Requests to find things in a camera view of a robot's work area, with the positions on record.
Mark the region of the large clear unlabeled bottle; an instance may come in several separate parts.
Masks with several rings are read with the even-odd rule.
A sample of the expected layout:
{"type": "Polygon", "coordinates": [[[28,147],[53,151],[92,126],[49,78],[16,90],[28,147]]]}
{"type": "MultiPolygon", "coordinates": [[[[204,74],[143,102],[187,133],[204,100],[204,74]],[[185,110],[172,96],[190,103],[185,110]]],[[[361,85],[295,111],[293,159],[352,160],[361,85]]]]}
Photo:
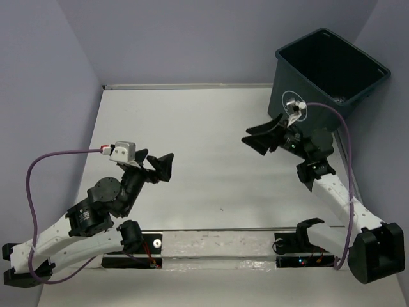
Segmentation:
{"type": "Polygon", "coordinates": [[[333,99],[337,104],[344,104],[348,101],[348,99],[344,96],[336,96],[333,99]]]}

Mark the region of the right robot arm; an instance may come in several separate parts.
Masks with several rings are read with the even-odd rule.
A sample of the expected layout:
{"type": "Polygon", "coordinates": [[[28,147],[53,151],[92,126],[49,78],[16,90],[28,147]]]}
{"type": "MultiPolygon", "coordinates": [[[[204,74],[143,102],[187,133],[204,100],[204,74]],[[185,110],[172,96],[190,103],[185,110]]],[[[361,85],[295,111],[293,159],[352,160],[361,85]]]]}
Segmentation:
{"type": "Polygon", "coordinates": [[[353,276],[368,284],[405,269],[404,233],[397,223],[386,223],[354,196],[341,182],[328,157],[333,154],[333,136],[318,129],[305,136],[281,115],[250,127],[242,142],[261,155],[278,148],[303,161],[297,165],[301,183],[316,195],[346,227],[346,234],[332,231],[320,218],[298,223],[294,243],[302,251],[320,247],[334,262],[348,264],[353,276]]]}

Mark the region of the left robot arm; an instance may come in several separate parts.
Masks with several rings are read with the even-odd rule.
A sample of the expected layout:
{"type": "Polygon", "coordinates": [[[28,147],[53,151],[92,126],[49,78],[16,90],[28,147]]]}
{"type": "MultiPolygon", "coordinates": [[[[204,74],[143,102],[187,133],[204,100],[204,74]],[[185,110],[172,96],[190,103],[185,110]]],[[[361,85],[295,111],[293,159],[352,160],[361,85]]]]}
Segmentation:
{"type": "Polygon", "coordinates": [[[127,217],[144,184],[170,181],[173,153],[154,157],[147,149],[136,150],[135,143],[126,141],[85,152],[107,156],[122,169],[122,177],[100,179],[88,189],[86,198],[40,232],[31,196],[33,168],[47,157],[70,155],[71,151],[52,152],[35,159],[26,174],[33,237],[24,243],[6,243],[2,247],[2,257],[10,263],[10,268],[3,275],[5,285],[17,288],[53,285],[53,274],[77,262],[87,266],[106,253],[123,253],[132,257],[140,251],[148,256],[149,268],[157,267],[150,253],[152,245],[144,239],[139,223],[127,217]]]}

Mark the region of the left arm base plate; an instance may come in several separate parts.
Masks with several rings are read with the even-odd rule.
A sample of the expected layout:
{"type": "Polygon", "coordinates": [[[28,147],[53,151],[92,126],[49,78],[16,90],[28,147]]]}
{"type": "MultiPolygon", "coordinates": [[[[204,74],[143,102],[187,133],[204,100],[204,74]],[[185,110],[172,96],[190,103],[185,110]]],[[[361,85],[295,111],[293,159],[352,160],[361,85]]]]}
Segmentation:
{"type": "Polygon", "coordinates": [[[162,237],[161,232],[143,232],[144,243],[131,254],[111,252],[104,254],[101,266],[105,269],[161,269],[162,237]]]}

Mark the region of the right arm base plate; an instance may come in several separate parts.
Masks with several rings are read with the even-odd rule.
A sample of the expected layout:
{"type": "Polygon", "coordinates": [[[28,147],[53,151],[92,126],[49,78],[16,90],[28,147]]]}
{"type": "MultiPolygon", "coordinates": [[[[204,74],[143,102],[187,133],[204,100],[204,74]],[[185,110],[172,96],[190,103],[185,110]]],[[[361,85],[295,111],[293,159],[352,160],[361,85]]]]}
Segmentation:
{"type": "Polygon", "coordinates": [[[279,232],[274,234],[272,250],[276,255],[275,264],[278,269],[332,267],[334,255],[318,246],[301,246],[295,232],[279,232]]]}

